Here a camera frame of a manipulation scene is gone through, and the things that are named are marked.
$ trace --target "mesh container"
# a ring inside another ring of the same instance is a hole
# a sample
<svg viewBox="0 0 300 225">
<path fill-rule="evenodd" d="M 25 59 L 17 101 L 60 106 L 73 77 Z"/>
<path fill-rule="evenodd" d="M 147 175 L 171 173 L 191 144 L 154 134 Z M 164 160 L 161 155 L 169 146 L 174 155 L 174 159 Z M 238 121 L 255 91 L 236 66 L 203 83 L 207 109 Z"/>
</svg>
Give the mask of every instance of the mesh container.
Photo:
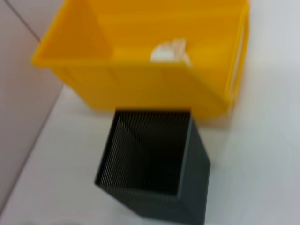
<svg viewBox="0 0 300 225">
<path fill-rule="evenodd" d="M 204 224 L 209 172 L 189 112 L 117 111 L 95 184 L 141 216 Z"/>
</svg>

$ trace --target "white table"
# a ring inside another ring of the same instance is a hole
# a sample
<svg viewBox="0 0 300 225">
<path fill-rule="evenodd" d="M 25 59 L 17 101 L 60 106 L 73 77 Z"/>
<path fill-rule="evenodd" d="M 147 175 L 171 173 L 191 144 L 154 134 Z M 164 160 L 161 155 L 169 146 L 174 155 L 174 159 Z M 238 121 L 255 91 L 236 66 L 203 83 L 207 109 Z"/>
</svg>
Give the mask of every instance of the white table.
<svg viewBox="0 0 300 225">
<path fill-rule="evenodd" d="M 201 128 L 212 161 L 206 223 L 300 221 L 300 3 L 256 0 L 240 102 L 228 130 Z M 0 225 L 167 224 L 142 219 L 94 186 L 113 115 L 64 88 Z"/>
</svg>

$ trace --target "mesh pen holder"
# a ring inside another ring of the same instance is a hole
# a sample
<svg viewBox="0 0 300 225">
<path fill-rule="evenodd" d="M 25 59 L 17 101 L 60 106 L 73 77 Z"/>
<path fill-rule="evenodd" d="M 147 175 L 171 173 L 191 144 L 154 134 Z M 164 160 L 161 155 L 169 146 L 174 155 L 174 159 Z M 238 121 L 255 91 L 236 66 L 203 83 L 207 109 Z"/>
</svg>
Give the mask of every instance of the mesh pen holder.
<svg viewBox="0 0 300 225">
<path fill-rule="evenodd" d="M 188 111 L 117 111 L 95 184 L 143 217 L 204 224 L 210 162 Z"/>
</svg>

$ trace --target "yellow plastic bin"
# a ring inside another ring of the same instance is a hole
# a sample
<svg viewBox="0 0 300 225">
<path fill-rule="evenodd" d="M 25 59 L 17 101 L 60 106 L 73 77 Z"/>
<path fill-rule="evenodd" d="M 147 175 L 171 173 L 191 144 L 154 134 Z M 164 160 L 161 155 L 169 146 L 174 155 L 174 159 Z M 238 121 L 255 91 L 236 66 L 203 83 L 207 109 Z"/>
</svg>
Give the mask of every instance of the yellow plastic bin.
<svg viewBox="0 0 300 225">
<path fill-rule="evenodd" d="M 235 105 L 249 36 L 245 0 L 65 0 L 32 62 L 50 68 L 96 109 L 191 109 L 195 118 Z M 184 38 L 193 66 L 150 62 Z"/>
</svg>

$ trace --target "wall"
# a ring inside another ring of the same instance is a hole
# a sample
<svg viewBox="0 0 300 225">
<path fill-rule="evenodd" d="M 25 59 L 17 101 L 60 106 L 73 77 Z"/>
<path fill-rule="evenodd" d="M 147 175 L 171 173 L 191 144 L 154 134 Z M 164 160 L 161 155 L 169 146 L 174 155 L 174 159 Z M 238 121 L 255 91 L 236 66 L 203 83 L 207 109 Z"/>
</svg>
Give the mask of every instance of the wall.
<svg viewBox="0 0 300 225">
<path fill-rule="evenodd" d="M 9 2 L 23 9 L 19 16 L 26 16 L 27 25 L 34 25 L 38 35 L 46 29 L 55 9 L 44 8 L 42 2 L 49 1 Z M 0 212 L 62 87 L 51 72 L 30 64 L 37 37 L 15 13 L 0 1 Z"/>
</svg>

